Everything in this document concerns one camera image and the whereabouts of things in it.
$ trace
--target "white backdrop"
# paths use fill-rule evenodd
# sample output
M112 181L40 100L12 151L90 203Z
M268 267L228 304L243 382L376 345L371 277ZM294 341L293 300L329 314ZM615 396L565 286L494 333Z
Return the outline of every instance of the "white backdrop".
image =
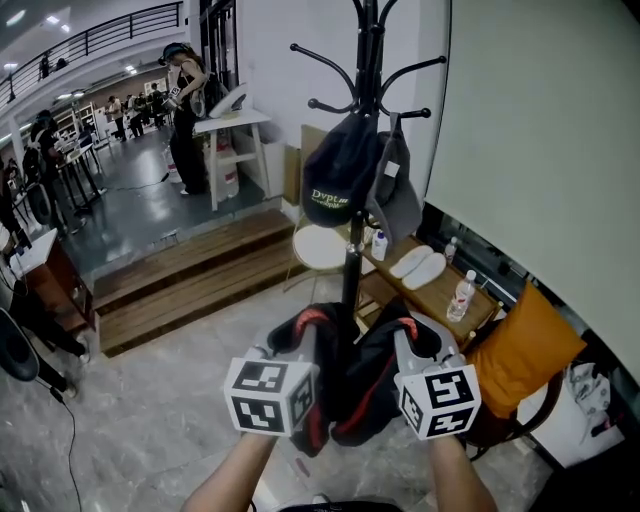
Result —
M640 24L620 0L453 0L427 192L640 381Z

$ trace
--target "baseball cap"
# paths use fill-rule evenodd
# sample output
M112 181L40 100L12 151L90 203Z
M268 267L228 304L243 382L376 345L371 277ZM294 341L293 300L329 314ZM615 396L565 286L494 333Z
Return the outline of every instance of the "baseball cap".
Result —
M346 224L365 206L380 158L378 120L349 114L307 159L302 207L323 227Z
M366 209L380 223L391 247L418 229L422 208L409 180L411 155L398 114L391 114L391 129L378 135L378 143L384 150L367 196Z

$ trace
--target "orange pillow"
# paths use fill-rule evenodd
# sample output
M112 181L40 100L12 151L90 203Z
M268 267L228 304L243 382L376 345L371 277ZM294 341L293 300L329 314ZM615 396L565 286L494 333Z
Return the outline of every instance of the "orange pillow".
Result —
M508 418L520 401L565 368L586 346L529 282L507 317L469 357L482 401Z

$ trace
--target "wooden step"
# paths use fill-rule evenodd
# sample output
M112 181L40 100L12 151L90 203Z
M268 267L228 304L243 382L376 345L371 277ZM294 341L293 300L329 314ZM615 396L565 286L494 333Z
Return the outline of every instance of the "wooden step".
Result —
M289 238L294 226L278 210L238 220L142 258L98 279L95 310L105 315L180 281L206 272L274 242Z
M193 276L105 315L100 348L114 357L199 318L254 295L305 268L282 240Z

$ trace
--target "black cable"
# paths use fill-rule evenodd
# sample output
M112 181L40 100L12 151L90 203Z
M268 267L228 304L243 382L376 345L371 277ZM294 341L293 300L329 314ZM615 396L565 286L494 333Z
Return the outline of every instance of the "black cable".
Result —
M82 512L82 500L80 499L80 491L78 490L78 484L76 483L76 477L73 475L73 466L71 465L71 453L73 452L73 443L76 440L76 417L73 415L73 413L71 412L71 409L69 409L69 407L67 407L67 404L65 404L64 401L62 402L62 405L64 405L64 408L71 415L71 420L73 422L73 435L71 436L71 444L69 445L69 455L68 455L68 459L69 459L69 474L71 475L71 481L73 482L73 488L76 491L76 498L78 499L78 510L80 510L80 512Z
M160 181L156 181L155 183L148 183L147 185L140 185L139 187L122 187L122 188L112 188L107 190L112 190L114 192L121 192L123 190L140 190L141 188L154 187L155 185L160 185L160 183L164 183L169 179L169 173L165 174Z
M73 466L71 465L71 454L73 453L73 444L75 443L75 440L76 440L76 417L71 412L71 409L69 409L69 407L67 407L67 404L64 403L64 399L62 398L62 395L60 394L60 391L58 391L54 387L47 386L46 384L40 382L38 379L36 379L36 382L38 384L40 384L43 388L48 389L49 393L51 394L51 396L53 398L55 398L57 402L61 403L64 406L64 408L67 410L67 412L71 415L71 421L73 422L73 435L71 436L71 445L69 445L69 455L68 455L68 459L69 459L69 474L71 475L71 481L73 482L73 488L76 491L76 498L78 499L78 509L80 510L80 512L82 512L82 500L80 499L80 491L78 490L78 484L76 483L76 477L73 474Z

